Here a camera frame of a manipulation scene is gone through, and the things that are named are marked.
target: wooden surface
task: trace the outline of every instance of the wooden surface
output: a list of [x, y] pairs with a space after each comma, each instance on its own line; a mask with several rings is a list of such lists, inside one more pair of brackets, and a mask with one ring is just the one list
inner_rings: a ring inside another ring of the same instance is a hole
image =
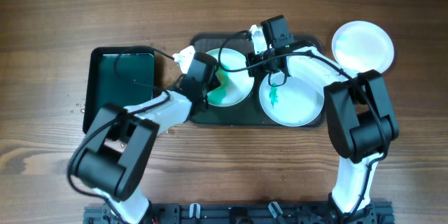
[[[351, 20], [391, 36], [384, 77], [400, 138], [375, 174], [371, 196], [390, 200], [397, 223], [448, 219], [447, 0], [0, 0], [0, 221], [79, 223], [65, 179], [81, 142], [90, 52], [151, 45], [172, 54], [200, 32], [235, 32], [284, 14], [290, 30], [326, 45]], [[168, 84], [180, 73], [158, 58]], [[317, 129], [203, 128], [160, 136], [141, 182], [153, 202], [325, 200], [338, 156]]]

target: white plate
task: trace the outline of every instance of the white plate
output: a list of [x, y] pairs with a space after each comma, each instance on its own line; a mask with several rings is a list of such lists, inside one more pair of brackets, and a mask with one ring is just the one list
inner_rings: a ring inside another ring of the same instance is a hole
[[[219, 49], [207, 52], [218, 59]], [[221, 52], [221, 63], [226, 69], [240, 69], [246, 67], [246, 57], [236, 50], [224, 48]], [[221, 68], [216, 73], [221, 86], [208, 93], [209, 103], [213, 106], [226, 107], [244, 100], [252, 90], [253, 78], [248, 71], [229, 73]]]
[[[266, 76], [259, 90], [259, 97], [263, 111], [273, 121], [289, 127], [297, 127], [310, 123], [323, 108], [323, 96], [308, 83], [299, 78], [288, 77], [286, 84], [271, 87]], [[271, 84], [283, 83], [284, 74], [274, 73]]]
[[375, 24], [353, 21], [342, 25], [333, 36], [331, 49], [343, 67], [359, 72], [385, 72], [394, 56], [392, 40]]

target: robotic arm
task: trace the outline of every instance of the robotic arm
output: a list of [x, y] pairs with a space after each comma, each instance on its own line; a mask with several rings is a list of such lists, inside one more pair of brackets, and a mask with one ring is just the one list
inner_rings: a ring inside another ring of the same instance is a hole
[[[357, 114], [354, 104], [365, 104], [366, 101], [354, 88], [353, 82], [316, 57], [340, 68], [336, 62], [323, 56], [315, 47], [307, 45], [306, 41], [294, 41], [283, 16], [266, 20], [261, 25], [253, 25], [250, 30], [254, 54], [248, 59], [249, 65], [288, 53], [313, 56], [278, 57], [264, 64], [262, 70], [282, 71], [286, 76], [313, 83], [316, 91], [325, 97], [328, 133], [340, 155], [336, 186], [329, 194], [327, 223], [348, 223], [368, 215], [370, 184], [377, 163], [371, 167], [368, 164], [381, 157], [385, 148], [372, 114], [376, 113], [380, 119], [387, 147], [398, 137], [398, 123], [381, 74], [376, 71], [358, 73], [344, 69], [362, 87], [373, 104], [374, 111]], [[114, 214], [128, 223], [144, 222], [151, 209], [151, 203], [143, 196], [138, 184], [156, 136], [171, 126], [184, 123], [195, 112], [196, 105], [207, 96], [207, 92], [219, 86], [214, 76], [218, 63], [212, 56], [195, 52], [190, 46], [175, 54], [174, 58], [184, 73], [180, 85], [167, 91], [168, 94], [162, 93], [140, 105], [125, 108], [106, 105], [98, 112], [87, 135], [118, 116], [164, 99], [169, 100], [146, 112], [124, 117], [126, 119], [100, 132], [84, 146], [71, 167], [74, 176], [98, 194], [106, 196], [111, 208], [116, 211]], [[105, 146], [106, 137], [119, 138], [127, 143], [124, 152], [119, 153]], [[360, 197], [363, 199], [356, 207]]]

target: black cable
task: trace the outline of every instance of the black cable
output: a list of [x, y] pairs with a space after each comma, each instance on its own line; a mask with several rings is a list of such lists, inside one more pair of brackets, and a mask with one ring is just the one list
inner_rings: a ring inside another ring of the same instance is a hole
[[143, 86], [150, 87], [150, 88], [153, 88], [153, 89], [156, 89], [156, 90], [161, 90], [161, 91], [163, 91], [163, 92], [167, 95], [167, 97], [166, 97], [165, 99], [163, 99], [162, 101], [159, 101], [159, 102], [156, 103], [156, 104], [153, 104], [153, 105], [150, 105], [150, 106], [141, 108], [141, 109], [139, 109], [139, 110], [137, 110], [137, 111], [134, 111], [134, 112], [131, 112], [131, 113], [127, 113], [127, 114], [122, 115], [122, 116], [118, 116], [118, 117], [116, 117], [116, 118], [114, 118], [114, 119], [112, 119], [112, 120], [106, 122], [104, 125], [102, 125], [102, 126], [99, 127], [98, 129], [96, 129], [96, 130], [95, 130], [94, 132], [92, 132], [91, 134], [85, 136], [85, 138], [84, 138], [83, 142], [81, 143], [81, 145], [80, 145], [79, 147], [77, 147], [77, 149], [75, 150], [75, 152], [74, 152], [73, 155], [71, 156], [71, 159], [70, 159], [70, 161], [69, 161], [69, 163], [68, 163], [68, 165], [67, 165], [67, 172], [66, 172], [66, 178], [67, 178], [67, 181], [69, 182], [69, 185], [70, 185], [70, 186], [71, 186], [77, 193], [80, 193], [80, 194], [82, 194], [82, 195], [89, 196], [89, 197], [97, 197], [97, 198], [99, 198], [99, 199], [104, 200], [104, 201], [108, 204], [108, 206], [111, 208], [111, 210], [114, 212], [114, 214], [118, 217], [119, 221], [121, 221], [121, 222], [123, 222], [123, 223], [127, 223], [127, 222], [126, 222], [125, 220], [123, 220], [123, 217], [122, 217], [122, 216], [120, 215], [120, 213], [116, 210], [116, 208], [114, 207], [114, 205], [110, 202], [109, 198], [107, 198], [106, 196], [103, 196], [103, 195], [99, 195], [99, 194], [97, 194], [97, 193], [86, 192], [86, 191], [84, 191], [84, 190], [79, 189], [79, 188], [74, 184], [73, 180], [71, 179], [71, 175], [72, 175], [72, 173], [73, 173], [72, 169], [73, 169], [73, 163], [74, 163], [74, 160], [79, 156], [81, 150], [83, 150], [84, 147], [85, 147], [85, 146], [86, 146], [86, 145], [87, 145], [87, 144], [88, 144], [94, 137], [96, 137], [100, 132], [102, 132], [102, 131], [105, 130], [106, 128], [108, 128], [108, 127], [110, 127], [110, 126], [112, 126], [112, 125], [114, 125], [114, 124], [116, 124], [116, 123], [119, 123], [120, 121], [122, 121], [122, 120], [124, 120], [124, 119], [127, 119], [127, 118], [133, 118], [133, 116], [135, 116], [135, 115], [138, 114], [138, 113], [142, 113], [142, 112], [145, 112], [145, 111], [147, 111], [147, 110], [153, 109], [153, 108], [155, 108], [155, 107], [157, 107], [157, 106], [160, 106], [160, 105], [162, 105], [162, 104], [164, 104], [164, 103], [166, 103], [166, 102], [168, 102], [168, 101], [170, 100], [171, 95], [169, 94], [169, 92], [168, 92], [166, 89], [163, 89], [163, 88], [161, 88], [161, 87], [157, 87], [157, 86], [153, 86], [153, 85], [148, 85], [148, 84], [138, 83], [138, 82], [135, 82], [135, 81], [133, 81], [133, 80], [123, 78], [123, 77], [118, 73], [117, 65], [118, 65], [118, 61], [119, 61], [119, 59], [121, 58], [121, 56], [122, 56], [123, 54], [125, 54], [125, 53], [127, 53], [127, 52], [129, 52], [129, 51], [131, 51], [131, 50], [133, 50], [133, 49], [135, 49], [135, 48], [147, 48], [147, 49], [150, 49], [150, 50], [154, 50], [155, 52], [160, 53], [161, 55], [164, 55], [165, 57], [168, 57], [168, 58], [171, 59], [171, 60], [174, 60], [174, 58], [171, 57], [171, 56], [169, 56], [168, 54], [166, 54], [166, 53], [164, 53], [164, 52], [162, 52], [162, 51], [160, 51], [160, 50], [158, 50], [158, 49], [152, 48], [152, 47], [150, 47], [150, 46], [145, 46], [145, 45], [132, 46], [132, 47], [129, 47], [129, 48], [126, 48], [125, 50], [123, 50], [123, 51], [117, 56], [117, 58], [115, 59], [115, 62], [113, 63], [113, 71], [114, 71], [115, 75], [116, 75], [117, 77], [119, 77], [120, 79], [122, 79], [123, 81], [127, 81], [127, 82], [130, 82], [130, 83], [136, 84], [136, 85], [143, 85]]
[[320, 60], [320, 61], [326, 63], [328, 66], [330, 66], [331, 68], [333, 68], [334, 70], [336, 70], [336, 72], [337, 72], [338, 74], [340, 74], [340, 75], [344, 76], [345, 78], [347, 78], [347, 79], [350, 81], [350, 83], [356, 88], [356, 90], [357, 90], [358, 93], [361, 95], [361, 97], [365, 100], [367, 106], [369, 107], [370, 111], [372, 112], [372, 115], [373, 115], [375, 124], [377, 125], [377, 128], [378, 128], [378, 130], [379, 130], [379, 135], [380, 135], [381, 143], [382, 143], [382, 146], [383, 146], [383, 155], [382, 155], [381, 157], [375, 158], [374, 160], [370, 161], [369, 164], [366, 165], [366, 166], [367, 166], [367, 172], [366, 172], [366, 176], [365, 176], [365, 179], [364, 179], [363, 187], [362, 187], [361, 193], [360, 193], [360, 195], [359, 195], [359, 198], [358, 198], [358, 200], [356, 201], [355, 206], [354, 206], [353, 209], [350, 211], [349, 215], [345, 218], [345, 220], [346, 220], [346, 222], [347, 222], [347, 221], [350, 219], [350, 217], [352, 217], [352, 216], [357, 212], [359, 206], [361, 205], [361, 202], [364, 200], [365, 192], [367, 191], [368, 182], [369, 182], [369, 177], [370, 177], [370, 172], [372, 171], [372, 166], [373, 166], [373, 164], [376, 163], [376, 162], [379, 162], [379, 161], [384, 160], [384, 159], [387, 157], [387, 155], [388, 155], [388, 151], [389, 151], [389, 145], [388, 145], [387, 142], [386, 142], [386, 137], [384, 136], [384, 131], [383, 131], [383, 128], [382, 128], [381, 123], [380, 123], [380, 121], [379, 121], [379, 116], [377, 115], [377, 112], [375, 111], [375, 109], [374, 109], [374, 107], [373, 107], [373, 105], [372, 105], [372, 102], [370, 102], [370, 100], [368, 99], [368, 96], [366, 95], [366, 93], [364, 92], [364, 90], [360, 87], [360, 85], [357, 84], [357, 82], [356, 82], [350, 75], [348, 75], [347, 73], [345, 73], [345, 71], [344, 71], [343, 69], [338, 68], [337, 66], [335, 66], [334, 64], [332, 64], [331, 62], [329, 62], [328, 60], [326, 60], [326, 59], [324, 59], [324, 58], [322, 58], [322, 57], [319, 57], [319, 56], [317, 56], [317, 55], [312, 54], [312, 52], [311, 52], [310, 50], [307, 51], [307, 52], [292, 52], [292, 53], [287, 53], [287, 54], [284, 54], [284, 55], [275, 56], [275, 57], [272, 57], [272, 58], [269, 58], [269, 59], [265, 59], [265, 60], [263, 60], [263, 61], [261, 61], [261, 62], [255, 63], [255, 64], [253, 64], [253, 65], [251, 65], [251, 66], [241, 68], [241, 69], [226, 69], [226, 68], [221, 64], [221, 50], [223, 49], [224, 45], [225, 45], [230, 39], [233, 39], [236, 35], [239, 35], [239, 34], [244, 33], [244, 32], [246, 32], [246, 31], [239, 31], [239, 32], [237, 32], [236, 34], [234, 34], [233, 36], [231, 36], [228, 40], [226, 40], [226, 41], [222, 44], [222, 46], [221, 46], [221, 48], [220, 48], [220, 50], [219, 50], [219, 54], [218, 54], [218, 65], [219, 65], [219, 67], [220, 67], [223, 71], [230, 72], [230, 73], [234, 73], [234, 72], [238, 72], [238, 71], [245, 71], [245, 70], [249, 70], [249, 69], [253, 69], [253, 68], [259, 67], [259, 66], [261, 66], [261, 65], [263, 65], [263, 64], [266, 64], [266, 63], [268, 63], [268, 62], [271, 62], [272, 60], [277, 60], [277, 59], [279, 59], [279, 58], [287, 57], [287, 56], [305, 56], [305, 57], [311, 57], [311, 58], [314, 58], [314, 59], [317, 59], [317, 60]]

